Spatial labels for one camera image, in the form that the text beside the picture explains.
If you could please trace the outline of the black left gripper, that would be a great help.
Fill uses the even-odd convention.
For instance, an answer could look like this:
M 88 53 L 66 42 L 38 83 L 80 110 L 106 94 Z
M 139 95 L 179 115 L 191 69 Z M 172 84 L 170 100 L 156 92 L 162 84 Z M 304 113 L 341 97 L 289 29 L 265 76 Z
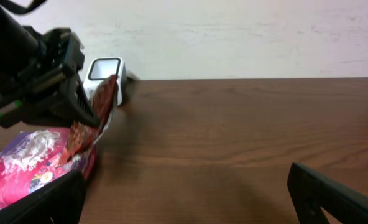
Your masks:
M 84 59 L 70 29 L 41 35 L 31 27 L 0 27 L 0 126 L 70 126 L 77 121 L 97 127 L 98 115 L 78 74 Z

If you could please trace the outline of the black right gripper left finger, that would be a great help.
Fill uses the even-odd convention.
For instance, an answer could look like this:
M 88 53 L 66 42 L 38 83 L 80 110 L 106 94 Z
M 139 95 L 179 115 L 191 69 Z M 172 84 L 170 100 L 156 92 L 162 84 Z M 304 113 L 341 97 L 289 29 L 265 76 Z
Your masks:
M 0 224 L 80 221 L 86 196 L 83 174 L 73 170 L 0 210 Z

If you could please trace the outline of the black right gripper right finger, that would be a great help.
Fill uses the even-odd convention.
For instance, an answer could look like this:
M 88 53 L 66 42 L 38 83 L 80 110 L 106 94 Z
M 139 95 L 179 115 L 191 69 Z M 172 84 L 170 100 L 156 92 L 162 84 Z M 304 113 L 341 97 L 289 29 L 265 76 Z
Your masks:
M 287 187 L 300 223 L 329 224 L 324 212 L 341 223 L 368 223 L 368 197 L 294 162 Z

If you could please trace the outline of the red Top chocolate bar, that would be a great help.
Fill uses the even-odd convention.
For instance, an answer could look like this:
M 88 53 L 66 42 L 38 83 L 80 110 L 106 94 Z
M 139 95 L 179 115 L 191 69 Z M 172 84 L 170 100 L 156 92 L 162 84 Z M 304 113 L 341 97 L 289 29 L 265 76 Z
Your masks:
M 116 92 L 117 75 L 108 76 L 93 88 L 90 97 L 87 99 L 87 104 L 94 120 L 82 121 L 76 119 L 73 122 L 59 158 L 59 164 L 68 163 L 75 155 L 89 149 L 100 137 L 116 102 Z

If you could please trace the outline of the purple red snack bag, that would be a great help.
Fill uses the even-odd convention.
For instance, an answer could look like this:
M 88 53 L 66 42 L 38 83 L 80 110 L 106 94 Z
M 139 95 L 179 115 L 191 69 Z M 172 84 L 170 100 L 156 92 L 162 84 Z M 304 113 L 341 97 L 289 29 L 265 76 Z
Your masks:
M 88 178 L 97 157 L 95 147 L 59 163 L 69 133 L 68 128 L 21 132 L 0 152 L 0 210 L 71 170 Z

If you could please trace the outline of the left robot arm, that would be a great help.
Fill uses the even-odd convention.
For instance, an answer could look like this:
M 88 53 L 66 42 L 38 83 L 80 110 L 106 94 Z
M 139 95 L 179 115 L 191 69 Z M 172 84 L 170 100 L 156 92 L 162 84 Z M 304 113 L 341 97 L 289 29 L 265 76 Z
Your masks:
M 85 56 L 76 34 L 69 28 L 41 34 L 12 18 L 43 3 L 35 0 L 24 7 L 0 0 L 0 126 L 69 127 L 77 121 L 95 127 L 99 118 L 78 74 Z

